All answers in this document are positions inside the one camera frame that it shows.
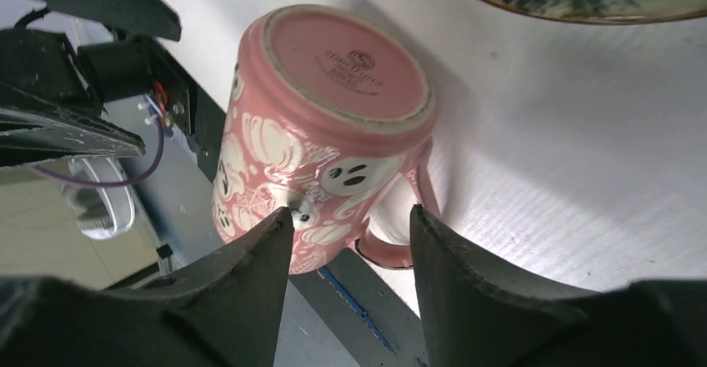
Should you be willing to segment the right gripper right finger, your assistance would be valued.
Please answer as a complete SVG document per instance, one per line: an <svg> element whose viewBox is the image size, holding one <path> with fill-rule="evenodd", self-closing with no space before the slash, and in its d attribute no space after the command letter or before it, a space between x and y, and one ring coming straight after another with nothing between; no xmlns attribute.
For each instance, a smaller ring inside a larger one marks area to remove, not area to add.
<svg viewBox="0 0 707 367"><path fill-rule="evenodd" d="M468 241L416 205L415 287L432 366L703 366L706 283L562 284Z"/></svg>

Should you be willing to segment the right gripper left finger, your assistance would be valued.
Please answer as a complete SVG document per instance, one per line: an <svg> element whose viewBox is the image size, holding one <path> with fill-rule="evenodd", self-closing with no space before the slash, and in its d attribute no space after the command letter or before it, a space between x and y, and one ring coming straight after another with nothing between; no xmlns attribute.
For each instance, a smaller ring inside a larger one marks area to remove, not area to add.
<svg viewBox="0 0 707 367"><path fill-rule="evenodd" d="M293 247L290 210L138 289L1 279L4 366L270 366Z"/></svg>

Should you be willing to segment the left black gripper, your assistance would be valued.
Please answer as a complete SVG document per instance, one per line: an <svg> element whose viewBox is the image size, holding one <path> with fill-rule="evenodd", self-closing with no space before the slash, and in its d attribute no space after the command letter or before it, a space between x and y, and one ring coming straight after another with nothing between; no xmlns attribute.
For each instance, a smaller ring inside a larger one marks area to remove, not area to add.
<svg viewBox="0 0 707 367"><path fill-rule="evenodd" d="M38 0L52 12L131 34L178 41L182 26L163 0ZM1 168L26 168L78 157L136 157L144 141L100 118L63 33L30 28L1 31Z"/></svg>

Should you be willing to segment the dark red cup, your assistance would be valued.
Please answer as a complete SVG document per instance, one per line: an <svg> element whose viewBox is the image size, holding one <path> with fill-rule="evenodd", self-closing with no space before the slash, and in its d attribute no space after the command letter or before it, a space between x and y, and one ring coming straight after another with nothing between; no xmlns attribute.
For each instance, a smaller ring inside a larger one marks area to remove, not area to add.
<svg viewBox="0 0 707 367"><path fill-rule="evenodd" d="M315 4L275 9L251 23L238 49L227 115L239 118L248 167L336 222L345 242L386 269L410 269L407 245L369 230L374 206L406 179L429 211L427 170L439 106L419 60L352 13Z"/></svg>

